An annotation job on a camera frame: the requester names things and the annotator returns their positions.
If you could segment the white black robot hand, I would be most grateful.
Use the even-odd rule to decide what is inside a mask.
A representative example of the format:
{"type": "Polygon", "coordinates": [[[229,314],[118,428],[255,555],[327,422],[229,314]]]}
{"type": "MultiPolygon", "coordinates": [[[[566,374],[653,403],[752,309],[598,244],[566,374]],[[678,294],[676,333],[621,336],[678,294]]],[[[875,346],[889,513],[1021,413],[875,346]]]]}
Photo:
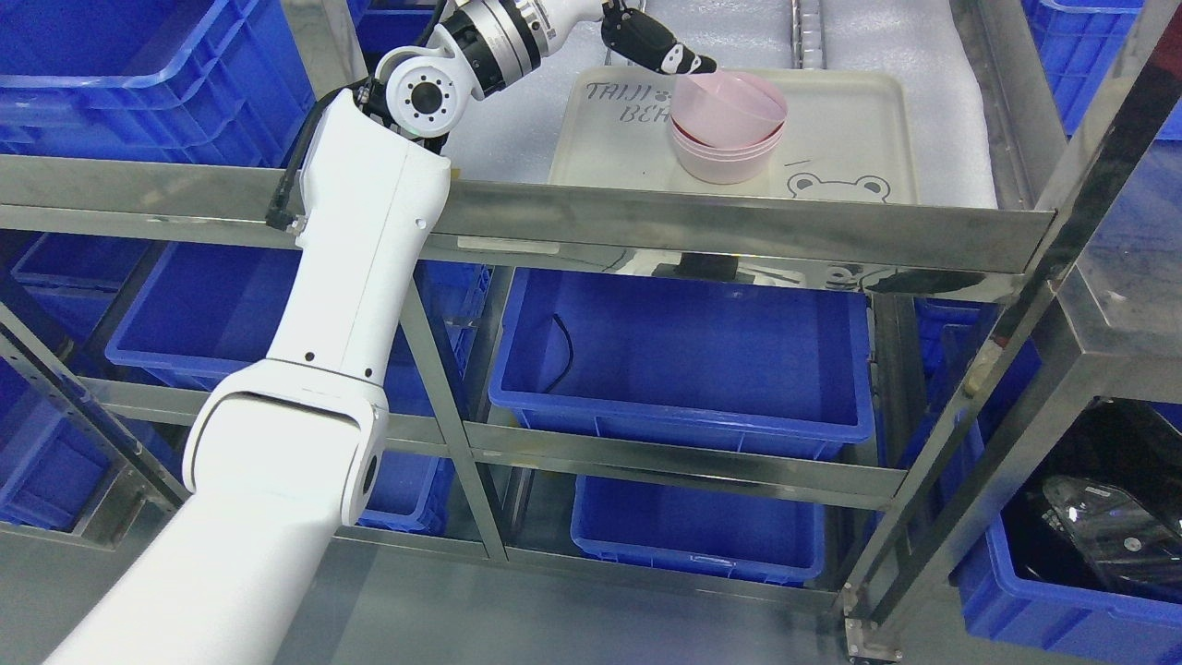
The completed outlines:
{"type": "Polygon", "coordinates": [[[557,52],[577,24],[598,24],[602,43],[613,54],[656,73],[699,74],[717,71],[717,60],[681,43],[668,27],[624,1],[540,1],[548,21],[548,53],[557,52]]]}

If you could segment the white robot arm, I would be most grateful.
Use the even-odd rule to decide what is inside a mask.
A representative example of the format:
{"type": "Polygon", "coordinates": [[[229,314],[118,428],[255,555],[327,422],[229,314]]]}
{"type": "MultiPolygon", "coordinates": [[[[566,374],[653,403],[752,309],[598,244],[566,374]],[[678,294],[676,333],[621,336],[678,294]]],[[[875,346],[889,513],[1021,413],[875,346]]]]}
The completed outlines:
{"type": "Polygon", "coordinates": [[[618,1],[462,1],[423,46],[317,102],[266,222],[300,262],[262,359],[199,410],[189,497],[51,664],[271,664],[379,472],[400,314],[452,185],[427,142],[618,1]]]}

